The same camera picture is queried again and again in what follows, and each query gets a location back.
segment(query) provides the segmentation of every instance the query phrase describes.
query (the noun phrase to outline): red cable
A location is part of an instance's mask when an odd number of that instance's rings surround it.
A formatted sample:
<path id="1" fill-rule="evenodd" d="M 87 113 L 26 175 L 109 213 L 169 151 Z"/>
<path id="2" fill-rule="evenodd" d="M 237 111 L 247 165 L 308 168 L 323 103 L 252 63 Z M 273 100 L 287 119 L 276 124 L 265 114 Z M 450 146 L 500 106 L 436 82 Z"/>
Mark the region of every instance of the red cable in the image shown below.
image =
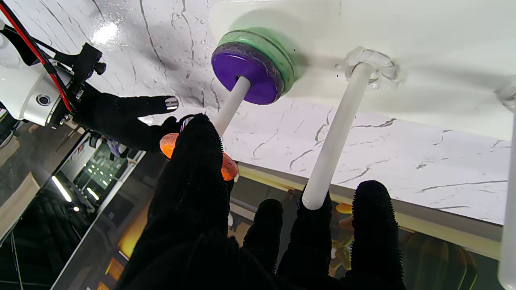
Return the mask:
<path id="1" fill-rule="evenodd" d="M 32 43 L 29 41 L 29 39 L 25 36 L 25 34 L 23 33 L 23 31 L 18 27 L 18 25 L 16 24 L 16 21 L 14 21 L 14 19 L 11 17 L 11 15 L 9 14 L 9 12 L 5 9 L 5 7 L 3 5 L 0 5 L 0 10 L 2 10 L 2 12 L 4 13 L 5 17 L 7 17 L 7 19 L 9 20 L 9 22 L 11 23 L 12 27 L 16 30 L 16 32 L 18 32 L 18 35 L 20 35 L 23 39 L 23 41 L 25 42 L 25 44 L 27 44 L 27 46 L 30 48 L 30 50 L 35 54 L 35 56 L 39 59 L 39 61 L 41 62 L 42 65 L 46 65 L 48 63 L 48 60 L 45 59 L 37 50 L 36 48 L 32 45 Z M 72 109 L 72 106 L 70 105 L 70 103 L 68 102 L 68 99 L 66 97 L 66 94 L 65 92 L 63 91 L 63 89 L 61 88 L 61 86 L 59 85 L 59 82 L 57 81 L 57 77 L 55 74 L 53 73 L 49 73 L 50 77 L 52 78 L 52 80 L 54 81 L 54 84 L 56 85 L 57 89 L 59 90 L 59 93 L 61 94 L 61 98 L 63 99 L 63 102 L 64 102 L 64 105 L 66 107 L 66 109 L 68 109 L 68 111 L 72 112 L 73 109 Z"/>

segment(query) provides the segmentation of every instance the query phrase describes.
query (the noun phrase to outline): black glove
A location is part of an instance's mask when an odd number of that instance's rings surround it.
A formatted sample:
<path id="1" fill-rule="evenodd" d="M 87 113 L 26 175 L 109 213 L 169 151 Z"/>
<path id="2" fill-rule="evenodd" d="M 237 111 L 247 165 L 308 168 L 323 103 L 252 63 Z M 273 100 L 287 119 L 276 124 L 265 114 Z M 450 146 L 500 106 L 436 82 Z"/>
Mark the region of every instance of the black glove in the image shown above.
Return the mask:
<path id="1" fill-rule="evenodd" d="M 177 99 L 169 95 L 120 98 L 86 84 L 73 120 L 131 149 L 158 152 L 161 138 L 179 133 L 182 121 L 190 115 L 179 122 L 169 117 L 161 126 L 148 126 L 137 118 L 173 112 L 177 107 Z"/>

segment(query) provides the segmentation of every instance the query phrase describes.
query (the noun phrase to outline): white marble surface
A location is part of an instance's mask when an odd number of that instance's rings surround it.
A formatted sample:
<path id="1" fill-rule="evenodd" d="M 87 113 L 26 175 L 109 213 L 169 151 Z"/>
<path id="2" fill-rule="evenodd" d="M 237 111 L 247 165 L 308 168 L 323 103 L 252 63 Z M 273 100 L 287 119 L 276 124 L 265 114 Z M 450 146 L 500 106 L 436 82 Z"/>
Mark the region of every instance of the white marble surface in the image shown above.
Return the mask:
<path id="1" fill-rule="evenodd" d="M 173 115 L 214 116 L 227 91 L 214 78 L 207 25 L 213 0 L 6 0 L 29 33 L 67 53 L 88 41 L 107 71 L 91 83 L 122 96 L 174 94 Z M 224 143 L 235 159 L 309 176 L 335 108 L 280 99 L 243 104 Z M 154 116 L 160 123 L 165 116 Z M 503 224 L 509 142 L 359 113 L 332 183 L 377 179 L 394 199 Z"/>

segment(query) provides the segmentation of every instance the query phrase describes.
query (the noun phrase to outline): white plastic rod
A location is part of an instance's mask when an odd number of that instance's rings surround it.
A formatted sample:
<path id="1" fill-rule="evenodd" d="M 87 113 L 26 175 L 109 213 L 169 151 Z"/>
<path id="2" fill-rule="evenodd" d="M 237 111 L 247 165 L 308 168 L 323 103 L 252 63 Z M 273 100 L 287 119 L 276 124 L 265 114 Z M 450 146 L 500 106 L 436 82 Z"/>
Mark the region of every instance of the white plastic rod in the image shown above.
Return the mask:
<path id="1" fill-rule="evenodd" d="M 249 91 L 250 88 L 251 82 L 248 79 L 243 76 L 238 78 L 233 90 L 229 93 L 229 97 L 222 105 L 222 108 L 220 108 L 216 121 L 213 123 L 219 136 L 224 135 L 231 119 L 235 116 L 236 110 L 244 100 L 247 91 Z"/>
<path id="2" fill-rule="evenodd" d="M 364 97 L 365 88 L 375 70 L 373 66 L 363 62 L 355 67 L 349 79 L 348 87 L 338 105 L 319 157 L 315 162 L 314 170 L 304 190 L 303 204 L 310 210 L 316 210 L 323 205 L 351 124 L 353 124 L 362 97 Z"/>
<path id="3" fill-rule="evenodd" d="M 516 289 L 516 118 L 512 125 L 509 183 L 505 204 L 502 248 L 498 265 L 498 280 L 505 289 Z"/>

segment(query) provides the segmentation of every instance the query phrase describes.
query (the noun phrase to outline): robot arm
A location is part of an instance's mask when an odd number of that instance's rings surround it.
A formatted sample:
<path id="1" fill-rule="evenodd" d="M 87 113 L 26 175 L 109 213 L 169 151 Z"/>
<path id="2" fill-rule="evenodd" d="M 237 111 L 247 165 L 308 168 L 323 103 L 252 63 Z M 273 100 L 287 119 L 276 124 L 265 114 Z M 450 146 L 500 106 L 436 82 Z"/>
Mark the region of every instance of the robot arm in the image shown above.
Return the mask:
<path id="1" fill-rule="evenodd" d="M 100 75 L 106 69 L 106 65 L 99 62 L 102 53 L 88 43 L 78 55 L 61 53 L 48 45 L 45 47 L 55 53 L 51 62 L 72 102 L 80 98 L 85 81 L 92 76 L 93 71 Z M 56 127 L 70 113 L 45 66 L 38 61 L 20 35 L 1 20 L 0 103 L 15 119 L 41 126 L 50 124 Z"/>

